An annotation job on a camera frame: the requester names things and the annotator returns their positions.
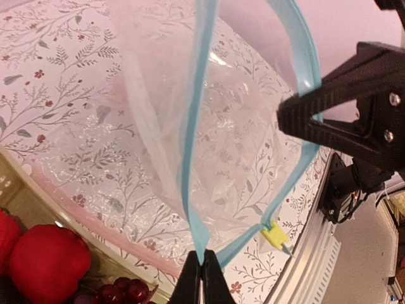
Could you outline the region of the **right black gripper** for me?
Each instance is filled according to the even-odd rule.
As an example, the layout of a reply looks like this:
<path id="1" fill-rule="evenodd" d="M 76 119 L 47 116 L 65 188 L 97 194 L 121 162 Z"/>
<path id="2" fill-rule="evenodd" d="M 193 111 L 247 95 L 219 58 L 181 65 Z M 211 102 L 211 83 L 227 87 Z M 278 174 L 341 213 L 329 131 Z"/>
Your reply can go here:
<path id="1" fill-rule="evenodd" d="M 350 101 L 359 110 L 353 122 L 278 123 L 287 135 L 334 149 L 318 208 L 335 224 L 359 208 L 351 202 L 346 215 L 340 216 L 342 202 L 351 193 L 369 196 L 394 174 L 404 177 L 404 87 Z"/>

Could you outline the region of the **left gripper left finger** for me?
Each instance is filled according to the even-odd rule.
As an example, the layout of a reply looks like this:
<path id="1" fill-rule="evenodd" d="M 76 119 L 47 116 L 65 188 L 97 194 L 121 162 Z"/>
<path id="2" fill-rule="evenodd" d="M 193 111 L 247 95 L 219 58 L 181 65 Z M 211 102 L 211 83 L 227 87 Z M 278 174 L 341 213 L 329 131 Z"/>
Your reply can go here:
<path id="1" fill-rule="evenodd" d="M 198 304 L 200 302 L 202 266 L 197 253 L 190 251 L 170 297 L 170 304 Z"/>

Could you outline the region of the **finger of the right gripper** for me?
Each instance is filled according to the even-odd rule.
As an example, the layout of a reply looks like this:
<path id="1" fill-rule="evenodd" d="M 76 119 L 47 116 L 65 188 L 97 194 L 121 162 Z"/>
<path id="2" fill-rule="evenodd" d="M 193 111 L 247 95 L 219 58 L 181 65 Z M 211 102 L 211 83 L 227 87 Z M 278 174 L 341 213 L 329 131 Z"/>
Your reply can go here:
<path id="1" fill-rule="evenodd" d="M 319 88 L 280 104 L 280 127 L 302 127 L 315 114 L 353 99 L 404 87 L 404 49 L 381 42 L 359 42 L 356 54 L 322 78 Z"/>

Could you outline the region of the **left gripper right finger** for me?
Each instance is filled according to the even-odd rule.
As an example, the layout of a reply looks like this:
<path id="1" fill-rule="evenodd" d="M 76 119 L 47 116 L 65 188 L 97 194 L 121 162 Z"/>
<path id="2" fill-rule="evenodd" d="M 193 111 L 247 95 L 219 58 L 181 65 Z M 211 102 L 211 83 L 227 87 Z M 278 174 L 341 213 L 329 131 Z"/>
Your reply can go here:
<path id="1" fill-rule="evenodd" d="M 219 261 L 212 250 L 204 253 L 201 272 L 203 301 L 206 304 L 234 304 Z"/>

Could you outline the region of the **dark red grape bunch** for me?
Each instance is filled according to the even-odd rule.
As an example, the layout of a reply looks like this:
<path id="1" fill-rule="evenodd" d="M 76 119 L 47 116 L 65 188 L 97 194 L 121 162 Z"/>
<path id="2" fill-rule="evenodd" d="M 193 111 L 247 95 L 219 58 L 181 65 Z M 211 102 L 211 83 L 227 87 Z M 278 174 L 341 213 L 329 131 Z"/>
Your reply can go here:
<path id="1" fill-rule="evenodd" d="M 82 288 L 68 303 L 154 303 L 152 296 L 153 292 L 143 280 L 119 277 L 96 292 Z"/>

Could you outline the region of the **clear zip bag blue zipper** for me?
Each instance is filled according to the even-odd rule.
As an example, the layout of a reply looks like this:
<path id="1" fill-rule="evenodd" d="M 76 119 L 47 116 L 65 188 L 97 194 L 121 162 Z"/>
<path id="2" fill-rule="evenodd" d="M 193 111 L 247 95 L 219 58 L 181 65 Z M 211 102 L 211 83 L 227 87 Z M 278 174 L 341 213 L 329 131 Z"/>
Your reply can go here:
<path id="1" fill-rule="evenodd" d="M 218 15 L 218 1 L 109 1 L 126 99 L 158 197 L 188 222 L 198 257 L 228 265 L 257 234 L 285 251 L 275 214 L 318 147 L 282 147 L 282 76 Z"/>

